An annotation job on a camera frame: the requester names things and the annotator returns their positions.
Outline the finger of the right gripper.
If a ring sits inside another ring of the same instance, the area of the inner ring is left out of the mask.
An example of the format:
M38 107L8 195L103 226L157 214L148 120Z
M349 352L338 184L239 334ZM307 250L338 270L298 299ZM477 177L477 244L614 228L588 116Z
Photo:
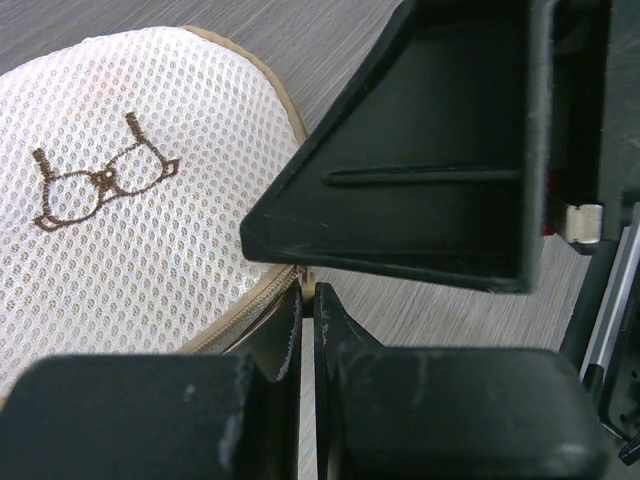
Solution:
M240 226L252 261L495 293L538 279L551 1L404 1Z

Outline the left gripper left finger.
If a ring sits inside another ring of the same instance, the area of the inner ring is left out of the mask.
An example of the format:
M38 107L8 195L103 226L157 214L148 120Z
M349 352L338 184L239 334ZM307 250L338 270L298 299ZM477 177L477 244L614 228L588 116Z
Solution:
M293 479L302 295L226 354L51 356L1 413L5 479Z

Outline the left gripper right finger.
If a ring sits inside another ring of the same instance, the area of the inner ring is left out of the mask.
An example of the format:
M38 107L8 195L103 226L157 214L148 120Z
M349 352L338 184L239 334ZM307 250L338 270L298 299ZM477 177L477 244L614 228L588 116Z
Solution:
M609 449L573 365L530 348L391 347L314 295L322 479L598 479Z

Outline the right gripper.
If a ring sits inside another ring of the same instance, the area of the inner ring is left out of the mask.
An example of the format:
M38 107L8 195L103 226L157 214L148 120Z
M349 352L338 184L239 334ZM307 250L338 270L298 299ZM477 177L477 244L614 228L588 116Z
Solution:
M553 49L547 226L617 240L639 201L638 2L559 2Z

